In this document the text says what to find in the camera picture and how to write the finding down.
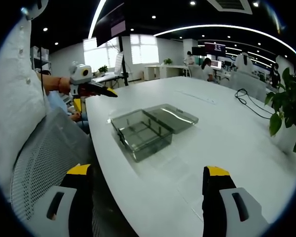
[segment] white shirt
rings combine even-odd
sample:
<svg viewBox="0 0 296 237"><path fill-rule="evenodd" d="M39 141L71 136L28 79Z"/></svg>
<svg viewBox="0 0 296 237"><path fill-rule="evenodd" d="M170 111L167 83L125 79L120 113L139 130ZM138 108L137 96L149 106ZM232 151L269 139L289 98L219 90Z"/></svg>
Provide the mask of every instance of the white shirt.
<svg viewBox="0 0 296 237"><path fill-rule="evenodd" d="M245 65L243 55L244 55L244 53L239 54L236 57L235 65L238 68L237 70L247 72L247 73L252 73L254 71L253 70L253 63L252 63L251 59L248 57L248 55L245 53L245 55L247 56L247 65Z"/></svg>
<svg viewBox="0 0 296 237"><path fill-rule="evenodd" d="M31 22L23 18L0 49L0 187L8 200L18 153L49 110L31 68L30 37Z"/></svg>
<svg viewBox="0 0 296 237"><path fill-rule="evenodd" d="M214 78L214 69L212 69L208 65L205 65L203 69L203 79L207 80L209 78L209 75L213 75L213 78Z"/></svg>
<svg viewBox="0 0 296 237"><path fill-rule="evenodd" d="M195 59L193 56L187 56L186 59L184 60L184 62L188 65L192 65L195 63Z"/></svg>

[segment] white plant pot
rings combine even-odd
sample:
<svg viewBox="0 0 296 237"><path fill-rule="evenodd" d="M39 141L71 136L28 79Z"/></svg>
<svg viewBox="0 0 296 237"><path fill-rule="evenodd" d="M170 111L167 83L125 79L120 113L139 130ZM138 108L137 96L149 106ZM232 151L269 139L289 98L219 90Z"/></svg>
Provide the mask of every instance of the white plant pot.
<svg viewBox="0 0 296 237"><path fill-rule="evenodd" d="M284 153L292 153L296 143L296 126L286 128L282 120L282 126L278 132L271 137L272 142Z"/></svg>

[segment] transparent plastic box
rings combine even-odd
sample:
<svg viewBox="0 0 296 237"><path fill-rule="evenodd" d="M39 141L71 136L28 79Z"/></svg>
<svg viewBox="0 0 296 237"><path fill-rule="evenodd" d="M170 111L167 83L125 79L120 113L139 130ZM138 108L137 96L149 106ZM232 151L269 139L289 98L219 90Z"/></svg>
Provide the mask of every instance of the transparent plastic box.
<svg viewBox="0 0 296 237"><path fill-rule="evenodd" d="M111 120L121 142L136 162L162 150L172 142L172 132L144 110L136 110Z"/></svg>
<svg viewBox="0 0 296 237"><path fill-rule="evenodd" d="M198 118L172 105L163 104L144 109L147 115L174 134L198 123Z"/></svg>

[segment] black ceiling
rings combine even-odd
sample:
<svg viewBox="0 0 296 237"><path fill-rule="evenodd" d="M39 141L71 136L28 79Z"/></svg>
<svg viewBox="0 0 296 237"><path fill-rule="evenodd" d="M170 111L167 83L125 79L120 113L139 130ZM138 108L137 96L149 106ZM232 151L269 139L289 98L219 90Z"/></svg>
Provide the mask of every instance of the black ceiling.
<svg viewBox="0 0 296 237"><path fill-rule="evenodd" d="M248 27L268 33L279 38L296 50L296 0L287 1L260 1L259 7L253 7L253 0L248 0L252 15L235 12L217 11L206 0L195 0L191 6L190 0L124 0L126 7L126 23L133 33L157 34L166 30L202 24L226 24ZM109 13L123 0L107 0L100 18ZM89 34L93 15L99 0L49 0L44 13L33 21L32 45L48 48L54 52L69 45L82 42ZM281 31L278 32L273 20L273 10L280 22ZM161 35L166 39L197 39L216 41L229 47L244 43L241 47L249 51L259 50L261 55L275 59L275 55L287 55L288 59L296 64L296 56L282 44L266 36L249 31L229 28L196 28Z"/></svg>

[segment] white table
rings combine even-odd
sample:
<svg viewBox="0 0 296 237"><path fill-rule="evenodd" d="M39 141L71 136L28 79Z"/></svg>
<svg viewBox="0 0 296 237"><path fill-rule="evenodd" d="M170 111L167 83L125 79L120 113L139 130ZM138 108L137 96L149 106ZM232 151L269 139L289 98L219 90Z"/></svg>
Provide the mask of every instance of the white table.
<svg viewBox="0 0 296 237"><path fill-rule="evenodd" d="M261 204L266 220L275 221L296 186L296 156L287 157L271 143L268 121L238 102L234 90L176 77L116 92L118 98L90 97L86 107L106 182L140 237L202 236L202 175L207 165L228 170L235 185L245 188ZM173 135L167 148L135 163L113 137L108 119L163 103L197 116L199 122Z"/></svg>
<svg viewBox="0 0 296 237"><path fill-rule="evenodd" d="M145 66L144 77L145 80L176 77L182 69L188 70L188 67L181 65L149 65Z"/></svg>

